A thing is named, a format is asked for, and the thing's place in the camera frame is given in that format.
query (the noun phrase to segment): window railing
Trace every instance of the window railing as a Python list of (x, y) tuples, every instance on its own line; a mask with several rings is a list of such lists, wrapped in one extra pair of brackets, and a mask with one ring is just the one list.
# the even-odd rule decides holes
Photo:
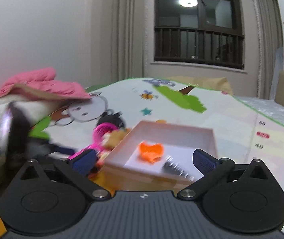
[(184, 27), (155, 27), (155, 61), (243, 69), (243, 36)]

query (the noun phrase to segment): cartoon monkey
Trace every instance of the cartoon monkey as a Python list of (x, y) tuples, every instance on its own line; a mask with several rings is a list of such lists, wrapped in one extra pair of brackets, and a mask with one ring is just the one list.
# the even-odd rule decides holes
[(85, 101), (75, 101), (51, 114), (53, 125), (66, 126), (73, 121), (89, 122), (96, 120), (104, 112), (113, 113), (108, 109), (108, 102), (100, 92), (91, 93), (91, 98)]

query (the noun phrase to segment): pink slinky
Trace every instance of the pink slinky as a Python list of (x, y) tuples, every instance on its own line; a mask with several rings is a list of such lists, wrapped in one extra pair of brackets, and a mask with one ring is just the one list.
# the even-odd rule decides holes
[(79, 152), (77, 152), (77, 153), (75, 153), (75, 154), (69, 156), (68, 158), (71, 160), (71, 159), (77, 157), (78, 155), (82, 154), (84, 151), (86, 151), (86, 150), (88, 150), (88, 149), (93, 149), (93, 150), (95, 150), (97, 153), (99, 153), (99, 152), (101, 152), (101, 151), (104, 150), (104, 148), (103, 148), (101, 145), (99, 145), (99, 144), (97, 144), (97, 143), (93, 143), (93, 144), (87, 146), (86, 148), (83, 148), (83, 149), (80, 150)]
[(93, 134), (92, 134), (92, 139), (94, 143), (97, 144), (101, 144), (102, 142), (102, 137), (104, 134), (108, 133), (108, 132), (112, 132), (114, 130), (119, 129), (116, 125), (112, 124), (112, 123), (102, 123), (100, 125), (98, 125), (94, 130), (93, 130)]

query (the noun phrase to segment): orange object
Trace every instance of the orange object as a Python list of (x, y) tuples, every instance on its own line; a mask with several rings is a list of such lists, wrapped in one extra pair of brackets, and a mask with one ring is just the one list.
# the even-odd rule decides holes
[(120, 190), (119, 188), (113, 187), (110, 182), (107, 181), (103, 170), (98, 172), (95, 177), (90, 178), (90, 180), (109, 191), (112, 195), (114, 195), (115, 191)]
[(149, 145), (146, 142), (139, 144), (140, 157), (150, 163), (155, 163), (164, 154), (164, 147), (162, 144)]
[(159, 119), (156, 121), (157, 123), (162, 123), (162, 124), (166, 124), (166, 120), (163, 120), (163, 119)]

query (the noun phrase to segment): pink jacket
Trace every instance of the pink jacket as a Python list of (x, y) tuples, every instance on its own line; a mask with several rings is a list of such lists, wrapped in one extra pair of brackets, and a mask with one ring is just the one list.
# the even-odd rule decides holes
[(54, 80), (55, 70), (44, 68), (22, 72), (9, 78), (0, 89), (0, 97), (10, 92), (27, 95), (32, 99), (90, 99), (80, 84)]

